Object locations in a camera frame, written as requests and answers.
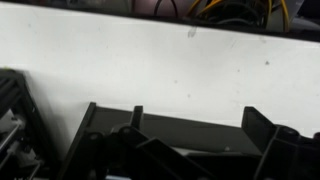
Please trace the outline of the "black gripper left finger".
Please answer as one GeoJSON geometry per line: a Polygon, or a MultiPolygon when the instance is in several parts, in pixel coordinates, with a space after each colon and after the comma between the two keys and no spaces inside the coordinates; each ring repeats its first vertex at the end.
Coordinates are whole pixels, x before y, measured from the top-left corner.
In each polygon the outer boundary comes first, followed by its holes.
{"type": "Polygon", "coordinates": [[[57,180],[214,180],[196,162],[141,131],[143,108],[136,106],[125,122],[100,125],[92,102],[57,175],[57,180]]]}

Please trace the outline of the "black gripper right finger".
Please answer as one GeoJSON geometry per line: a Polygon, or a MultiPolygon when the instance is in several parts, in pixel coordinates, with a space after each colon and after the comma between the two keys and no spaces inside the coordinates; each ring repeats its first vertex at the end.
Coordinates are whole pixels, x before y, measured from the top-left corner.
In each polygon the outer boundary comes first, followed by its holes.
{"type": "Polygon", "coordinates": [[[272,123],[255,107],[244,108],[242,130],[262,157],[254,180],[320,180],[320,141],[272,123]]]}

